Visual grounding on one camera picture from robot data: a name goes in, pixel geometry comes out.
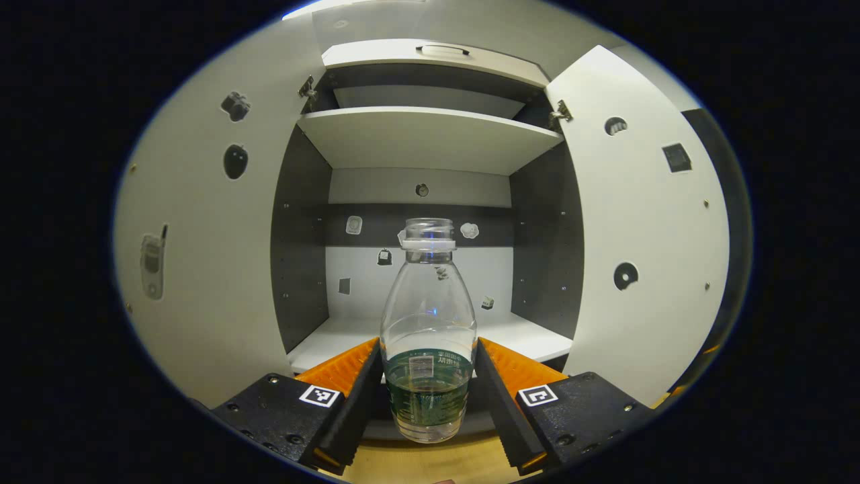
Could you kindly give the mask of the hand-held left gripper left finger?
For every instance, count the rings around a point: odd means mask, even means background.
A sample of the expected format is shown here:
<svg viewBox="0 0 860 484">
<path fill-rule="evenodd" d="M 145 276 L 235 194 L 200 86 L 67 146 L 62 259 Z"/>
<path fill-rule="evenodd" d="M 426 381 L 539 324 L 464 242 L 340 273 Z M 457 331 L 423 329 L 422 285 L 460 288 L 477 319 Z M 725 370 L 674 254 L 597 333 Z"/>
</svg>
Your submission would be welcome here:
<svg viewBox="0 0 860 484">
<path fill-rule="evenodd" d="M 280 458 L 342 475 L 374 413 L 380 350 L 375 337 L 298 376 L 264 374 L 210 413 Z"/>
</svg>

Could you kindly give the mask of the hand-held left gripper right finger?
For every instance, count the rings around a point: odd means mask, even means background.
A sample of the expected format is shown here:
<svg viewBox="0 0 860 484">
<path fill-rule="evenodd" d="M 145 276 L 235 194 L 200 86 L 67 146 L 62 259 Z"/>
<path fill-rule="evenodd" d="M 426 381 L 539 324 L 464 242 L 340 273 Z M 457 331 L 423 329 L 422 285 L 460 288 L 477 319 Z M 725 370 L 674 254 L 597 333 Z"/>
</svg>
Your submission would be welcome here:
<svg viewBox="0 0 860 484">
<path fill-rule="evenodd" d="M 656 416 L 595 372 L 566 376 L 488 338 L 476 341 L 475 370 L 474 393 L 522 476 L 582 465 Z"/>
</svg>

